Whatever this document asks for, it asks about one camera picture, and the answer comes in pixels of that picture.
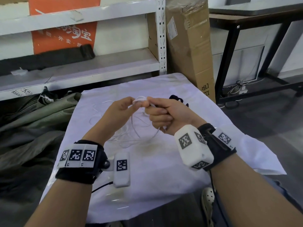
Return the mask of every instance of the white cloth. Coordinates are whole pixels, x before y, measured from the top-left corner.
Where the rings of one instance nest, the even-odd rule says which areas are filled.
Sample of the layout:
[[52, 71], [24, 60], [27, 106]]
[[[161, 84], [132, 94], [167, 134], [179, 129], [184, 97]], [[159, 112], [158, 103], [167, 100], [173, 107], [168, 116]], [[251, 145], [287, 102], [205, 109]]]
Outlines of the white cloth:
[[[276, 155], [264, 143], [237, 129], [216, 104], [180, 73], [84, 91], [67, 127], [55, 166], [64, 147], [81, 139], [112, 103], [102, 102], [127, 96], [169, 98], [171, 95], [182, 98], [184, 103], [189, 103], [191, 110], [214, 127], [220, 127], [235, 140], [238, 155], [252, 168], [260, 173], [286, 174]], [[113, 185], [108, 185], [94, 192], [87, 217], [89, 223], [130, 219], [210, 183], [204, 170], [192, 171], [182, 163], [173, 136], [159, 132], [150, 141], [144, 139], [152, 137], [156, 129], [142, 122], [150, 123], [142, 110], [135, 114], [133, 120], [144, 141], [136, 142], [128, 148], [122, 148], [117, 141], [109, 141], [104, 145], [108, 157], [118, 151], [130, 152], [131, 186], [116, 189]], [[138, 139], [133, 134], [130, 121], [127, 124], [128, 132]], [[42, 199], [55, 181], [55, 173], [56, 167]], [[94, 183], [93, 189], [112, 181], [112, 176], [112, 172], [103, 172]]]

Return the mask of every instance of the table leg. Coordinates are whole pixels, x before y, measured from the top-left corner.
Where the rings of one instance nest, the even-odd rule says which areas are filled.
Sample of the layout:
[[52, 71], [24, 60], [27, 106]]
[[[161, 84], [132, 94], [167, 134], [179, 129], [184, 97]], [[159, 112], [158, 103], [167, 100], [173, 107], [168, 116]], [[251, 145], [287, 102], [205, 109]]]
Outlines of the table leg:
[[238, 40], [240, 32], [240, 27], [237, 28], [235, 26], [233, 29], [229, 30], [227, 40], [225, 43], [225, 48], [216, 80], [216, 85], [215, 85], [215, 94], [216, 94], [216, 102], [220, 99], [220, 96], [222, 94], [222, 88], [225, 82], [225, 78], [229, 69], [230, 61], [232, 60], [232, 55], [235, 50], [235, 46]]
[[259, 77], [264, 77], [264, 74], [266, 73], [272, 59], [274, 58], [290, 24], [291, 24], [291, 22], [284, 22], [281, 24], [279, 31], [278, 31], [277, 35], [275, 36], [275, 39], [272, 42], [270, 49], [266, 55], [262, 68], [260, 69]]

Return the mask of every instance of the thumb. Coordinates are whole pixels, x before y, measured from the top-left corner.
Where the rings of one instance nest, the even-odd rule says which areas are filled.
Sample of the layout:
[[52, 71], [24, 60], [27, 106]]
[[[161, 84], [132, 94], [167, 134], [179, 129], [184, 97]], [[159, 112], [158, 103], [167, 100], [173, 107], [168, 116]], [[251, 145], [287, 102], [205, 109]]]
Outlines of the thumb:
[[150, 97], [148, 96], [147, 97], [147, 100], [156, 105], [156, 106], [159, 106], [159, 107], [162, 107], [162, 108], [167, 108], [167, 107], [170, 107], [171, 106], [171, 99], [163, 99], [163, 98], [153, 98], [153, 97]]
[[136, 102], [134, 105], [132, 105], [131, 107], [129, 107], [126, 112], [129, 116], [131, 116], [132, 114], [134, 114], [142, 105], [142, 102], [138, 101]]

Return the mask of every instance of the hand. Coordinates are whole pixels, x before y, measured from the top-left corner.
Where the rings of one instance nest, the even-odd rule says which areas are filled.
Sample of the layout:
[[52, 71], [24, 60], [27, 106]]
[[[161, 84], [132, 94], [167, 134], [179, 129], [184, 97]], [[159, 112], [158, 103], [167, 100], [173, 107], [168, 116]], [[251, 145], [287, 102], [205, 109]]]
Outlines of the hand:
[[117, 130], [126, 124], [131, 115], [141, 107], [141, 102], [132, 105], [134, 100], [133, 97], [129, 96], [113, 102], [102, 118], [83, 136], [82, 139], [104, 145]]
[[152, 125], [163, 133], [174, 135], [184, 125], [191, 124], [198, 128], [206, 123], [195, 112], [190, 110], [186, 105], [175, 99], [161, 99], [147, 97], [147, 101], [142, 102], [145, 107], [145, 113], [149, 114]]

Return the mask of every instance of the wrist-mounted tracker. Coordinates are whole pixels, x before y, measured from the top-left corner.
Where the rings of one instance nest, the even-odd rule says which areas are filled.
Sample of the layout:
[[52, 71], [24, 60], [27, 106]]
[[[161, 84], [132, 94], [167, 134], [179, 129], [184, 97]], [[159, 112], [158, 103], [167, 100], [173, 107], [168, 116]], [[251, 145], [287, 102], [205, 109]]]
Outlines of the wrist-mounted tracker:
[[174, 137], [183, 163], [192, 170], [208, 171], [237, 152], [231, 138], [209, 123], [198, 129], [185, 125]]
[[57, 164], [56, 178], [93, 184], [102, 171], [113, 171], [116, 188], [130, 185], [129, 153], [119, 152], [109, 160], [103, 146], [96, 142], [80, 140], [66, 148]]

